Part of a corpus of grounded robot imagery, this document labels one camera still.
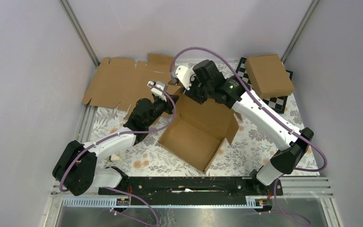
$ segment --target tabletop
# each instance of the tabletop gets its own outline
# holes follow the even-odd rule
[[[236,68],[238,63],[231,63]],[[230,77],[233,73],[225,64],[217,63],[218,69]],[[110,133],[117,131],[126,120],[126,111],[98,107],[94,116],[94,124],[90,140],[101,139]],[[285,107],[285,113],[281,114],[290,123],[304,128],[300,112],[294,95],[290,95]],[[159,128],[169,122],[168,118],[161,117],[159,121],[151,126]],[[119,151],[117,156],[120,160],[108,162],[106,160],[98,163],[99,167],[116,166],[129,176],[248,176],[253,169],[259,169],[269,162],[269,159],[277,151],[270,137],[257,129],[247,118],[239,122],[239,130],[231,144],[223,143],[218,154],[206,173],[203,173],[170,151],[158,144],[163,131],[149,134],[141,143]],[[301,168],[317,168],[312,149],[309,148],[297,165]],[[294,170],[291,175],[319,175],[318,172],[302,172]]]

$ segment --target black and white checkerboard pattern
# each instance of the black and white checkerboard pattern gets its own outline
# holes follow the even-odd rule
[[[251,87],[250,79],[248,78],[247,71],[245,70],[245,61],[246,58],[241,58],[239,65],[237,66],[236,72],[244,82],[246,82]],[[290,74],[290,79],[292,79],[293,72],[286,70],[287,73]],[[266,103],[270,108],[272,108],[276,113],[283,114],[285,112],[287,96],[277,97],[277,98],[264,98],[264,103]]]

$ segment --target brown cardboard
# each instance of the brown cardboard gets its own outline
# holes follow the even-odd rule
[[[136,102],[141,98],[153,101],[148,81],[170,80],[169,66],[173,57],[161,54],[148,54],[148,63],[127,58],[106,57],[99,65],[87,92],[84,94],[83,103],[92,106],[115,108],[129,113],[134,109]],[[167,93],[174,94],[180,87],[168,86]]]
[[[277,54],[248,57],[245,62],[252,89],[260,98],[289,96],[294,86]]]
[[[159,144],[206,172],[224,140],[233,141],[239,125],[233,111],[209,99],[200,105],[180,94],[177,115]]]

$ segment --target gray floor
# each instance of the gray floor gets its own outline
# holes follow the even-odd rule
[[[284,210],[298,212],[311,220],[313,227],[327,226],[317,199],[279,199]],[[151,223],[149,209],[127,209],[127,214]],[[251,209],[157,209],[160,227],[294,227],[283,214],[258,215]],[[144,227],[129,218],[114,216],[109,209],[64,207],[57,227]]]

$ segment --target wall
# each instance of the wall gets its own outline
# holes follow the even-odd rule
[[[35,227],[93,64],[57,0],[0,0],[0,227]]]
[[[96,55],[146,59],[190,46],[236,60],[286,50],[311,0],[70,0]],[[207,58],[187,52],[182,61]]]
[[[321,1],[286,65],[343,223],[363,226],[363,1]]]

